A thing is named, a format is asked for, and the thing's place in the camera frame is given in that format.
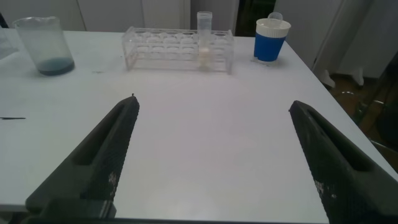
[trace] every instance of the blue container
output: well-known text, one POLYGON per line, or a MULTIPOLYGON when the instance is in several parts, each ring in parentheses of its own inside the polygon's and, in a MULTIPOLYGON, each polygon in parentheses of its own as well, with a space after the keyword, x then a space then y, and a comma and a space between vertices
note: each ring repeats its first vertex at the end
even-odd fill
POLYGON ((254 57, 263 62, 273 62, 278 58, 280 49, 286 39, 291 25, 286 21, 275 19, 259 19, 256 27, 256 41, 254 44, 254 57))

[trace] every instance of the table surface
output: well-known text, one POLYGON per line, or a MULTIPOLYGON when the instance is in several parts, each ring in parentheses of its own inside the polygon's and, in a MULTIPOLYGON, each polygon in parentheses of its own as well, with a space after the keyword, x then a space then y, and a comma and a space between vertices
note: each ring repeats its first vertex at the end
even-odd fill
POLYGON ((114 199, 117 217, 326 223, 290 118, 313 106, 398 175, 284 44, 279 65, 252 62, 254 39, 236 37, 233 74, 126 71, 120 33, 65 32, 76 69, 35 71, 21 51, 0 60, 0 210, 25 199, 121 99, 141 105, 114 199))

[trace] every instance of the white cap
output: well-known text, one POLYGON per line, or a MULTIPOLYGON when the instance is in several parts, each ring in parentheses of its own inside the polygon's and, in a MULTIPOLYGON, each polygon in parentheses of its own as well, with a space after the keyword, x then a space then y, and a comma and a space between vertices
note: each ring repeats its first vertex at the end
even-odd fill
POLYGON ((272 27, 271 24, 276 19, 259 19, 256 24, 256 33, 264 37, 282 38, 286 37, 291 27, 290 23, 286 21, 278 21, 277 27, 272 27))

